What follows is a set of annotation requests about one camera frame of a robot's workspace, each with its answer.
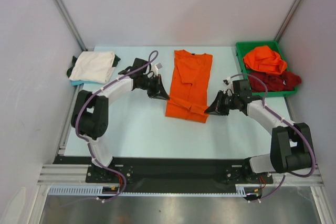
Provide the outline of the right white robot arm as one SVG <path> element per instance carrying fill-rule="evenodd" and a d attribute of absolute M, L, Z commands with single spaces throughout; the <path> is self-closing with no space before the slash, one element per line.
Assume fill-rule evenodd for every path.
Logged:
<path fill-rule="evenodd" d="M 259 123 L 271 136 L 269 154 L 248 158 L 242 169 L 243 179 L 254 183 L 262 173 L 292 174 L 310 177 L 316 169 L 310 127 L 306 123 L 286 120 L 269 105 L 266 99 L 254 95 L 247 79 L 225 79 L 226 90 L 220 90 L 204 111 L 206 114 L 228 116 L 238 110 Z"/>

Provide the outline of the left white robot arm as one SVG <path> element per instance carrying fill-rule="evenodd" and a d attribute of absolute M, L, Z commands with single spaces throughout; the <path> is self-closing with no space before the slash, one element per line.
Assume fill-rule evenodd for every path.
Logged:
<path fill-rule="evenodd" d="M 120 71 L 117 77 L 99 90 L 81 90 L 71 117 L 76 135 L 86 142 L 91 160 L 98 166 L 98 176 L 105 182 L 115 178 L 111 166 L 112 150 L 102 138 L 108 129 L 109 106 L 124 94 L 135 89 L 145 90 L 151 99 L 169 100 L 159 70 L 160 63 L 135 58 L 133 65 Z"/>

